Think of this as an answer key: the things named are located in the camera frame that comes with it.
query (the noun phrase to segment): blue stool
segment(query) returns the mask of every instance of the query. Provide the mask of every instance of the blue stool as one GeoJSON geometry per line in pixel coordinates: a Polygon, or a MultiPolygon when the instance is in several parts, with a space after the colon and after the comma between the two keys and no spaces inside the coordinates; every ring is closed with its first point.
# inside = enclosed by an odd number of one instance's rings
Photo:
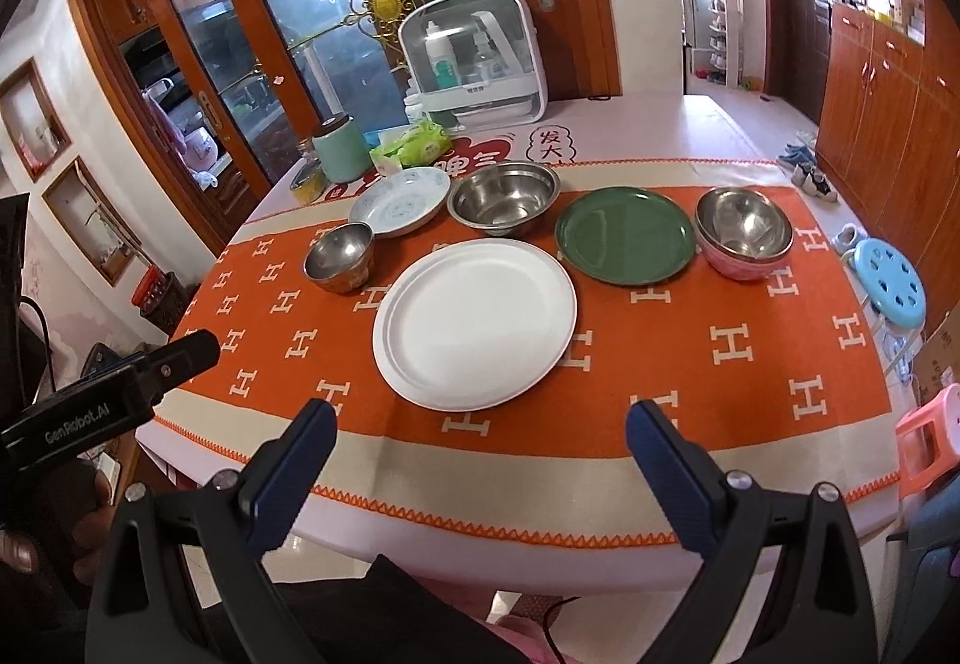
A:
{"type": "Polygon", "coordinates": [[[920,276],[904,253],[880,239],[865,239],[853,250],[843,253],[840,260],[853,261],[853,271],[867,292],[860,309],[867,314],[867,304],[872,302],[880,311],[880,320],[872,327],[872,333],[886,325],[894,333],[907,335],[904,346],[883,370],[886,376],[923,330],[926,294],[920,276]]]}

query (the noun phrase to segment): cardboard box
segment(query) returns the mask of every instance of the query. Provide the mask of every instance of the cardboard box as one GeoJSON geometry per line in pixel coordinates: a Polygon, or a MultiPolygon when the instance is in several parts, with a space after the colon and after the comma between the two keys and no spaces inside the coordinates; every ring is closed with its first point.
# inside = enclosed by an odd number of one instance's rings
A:
{"type": "Polygon", "coordinates": [[[913,373],[920,405],[960,379],[960,304],[920,348],[913,359],[913,373]]]}

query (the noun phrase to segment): white plate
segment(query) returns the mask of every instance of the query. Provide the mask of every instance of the white plate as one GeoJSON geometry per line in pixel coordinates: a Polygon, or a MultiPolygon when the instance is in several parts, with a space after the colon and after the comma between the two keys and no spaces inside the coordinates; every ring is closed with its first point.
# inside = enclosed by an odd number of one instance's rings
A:
{"type": "Polygon", "coordinates": [[[400,275],[373,321],[373,357],[408,401],[472,413],[544,379],[576,319],[573,282],[556,259],[512,239],[474,239],[400,275]]]}
{"type": "Polygon", "coordinates": [[[354,202],[349,221],[367,223],[378,239],[400,237],[433,220],[449,191],[450,178],[442,169],[405,169],[373,183],[354,202]]]}

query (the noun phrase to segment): black cable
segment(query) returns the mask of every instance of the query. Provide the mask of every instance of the black cable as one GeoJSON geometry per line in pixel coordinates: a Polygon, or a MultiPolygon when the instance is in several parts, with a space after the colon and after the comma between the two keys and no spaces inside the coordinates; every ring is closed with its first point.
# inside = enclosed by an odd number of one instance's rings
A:
{"type": "Polygon", "coordinates": [[[40,304],[37,304],[29,296],[21,296],[20,303],[26,304],[33,311],[37,313],[37,317],[40,318],[40,328],[43,329],[43,343],[47,348],[47,368],[50,370],[50,389],[56,393],[56,380],[54,380],[54,351],[50,346],[50,331],[47,329],[47,319],[43,316],[43,310],[40,309],[40,304]]]}
{"type": "Polygon", "coordinates": [[[559,602],[554,602],[553,605],[547,608],[546,613],[544,613],[544,619],[541,621],[541,627],[544,629],[544,636],[546,637],[546,644],[550,646],[550,650],[553,651],[554,656],[557,656],[557,661],[559,661],[560,664],[566,664],[566,659],[563,658],[563,653],[560,653],[560,649],[553,641],[553,637],[550,636],[550,616],[554,610],[562,608],[564,605],[569,605],[571,602],[576,602],[579,598],[580,597],[570,597],[569,599],[561,599],[559,602]]]}

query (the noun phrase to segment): pink stool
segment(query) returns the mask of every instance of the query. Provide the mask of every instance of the pink stool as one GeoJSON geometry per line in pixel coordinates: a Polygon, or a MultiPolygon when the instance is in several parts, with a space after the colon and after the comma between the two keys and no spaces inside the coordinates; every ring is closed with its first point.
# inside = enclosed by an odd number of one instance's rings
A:
{"type": "Polygon", "coordinates": [[[926,490],[934,480],[960,464],[960,383],[945,387],[929,404],[904,415],[896,424],[895,433],[901,465],[899,498],[904,499],[926,490]],[[913,474],[910,458],[923,449],[924,434],[932,437],[928,449],[933,453],[933,461],[913,474]]]}

